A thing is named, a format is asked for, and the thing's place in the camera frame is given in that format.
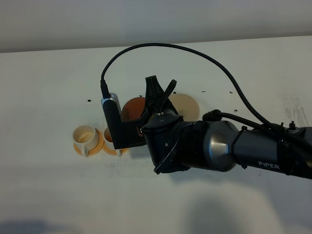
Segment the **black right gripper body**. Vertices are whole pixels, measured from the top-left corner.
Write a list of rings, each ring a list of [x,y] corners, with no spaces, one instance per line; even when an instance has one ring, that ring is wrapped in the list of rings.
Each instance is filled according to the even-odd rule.
[[[129,148],[147,145],[155,173],[190,169],[178,157],[187,151],[183,149],[187,143],[182,142],[182,137],[194,127],[194,121],[185,121],[181,115],[167,109],[160,116],[142,113],[140,119],[122,122]]]

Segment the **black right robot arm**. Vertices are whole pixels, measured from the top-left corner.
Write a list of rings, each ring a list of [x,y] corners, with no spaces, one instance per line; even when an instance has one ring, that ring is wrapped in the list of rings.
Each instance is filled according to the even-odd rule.
[[[146,78],[144,112],[122,122],[114,134],[117,147],[147,145],[157,174],[190,168],[226,172],[239,165],[311,178],[310,127],[270,129],[219,110],[201,121],[185,121],[169,101],[175,86],[172,80],[163,90],[156,77]]]

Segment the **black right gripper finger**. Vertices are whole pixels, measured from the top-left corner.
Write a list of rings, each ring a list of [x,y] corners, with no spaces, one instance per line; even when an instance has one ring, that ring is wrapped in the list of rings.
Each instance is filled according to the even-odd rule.
[[[156,76],[147,77],[145,81],[146,93],[143,114],[148,113],[148,116],[151,117],[156,113],[162,113],[169,109],[177,115],[177,110],[169,100],[169,96],[175,89],[177,81],[171,80],[165,91],[161,88]]]

